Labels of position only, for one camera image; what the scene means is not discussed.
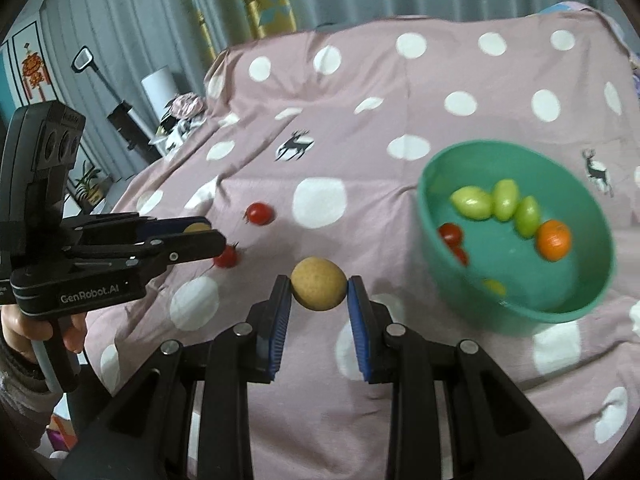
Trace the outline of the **grey sleeve forearm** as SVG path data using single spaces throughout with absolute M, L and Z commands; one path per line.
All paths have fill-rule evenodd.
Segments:
M 18 434 L 34 450 L 62 399 L 52 392 L 40 366 L 11 349 L 1 338 L 1 404 Z

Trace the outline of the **person's left hand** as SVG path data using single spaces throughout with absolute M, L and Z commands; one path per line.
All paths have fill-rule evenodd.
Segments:
M 87 335 L 86 314 L 75 314 L 70 319 L 72 324 L 63 333 L 64 344 L 68 351 L 80 353 Z M 1 307 L 1 324 L 6 344 L 32 363 L 37 362 L 32 342 L 48 340 L 53 335 L 50 323 L 28 318 L 16 304 Z

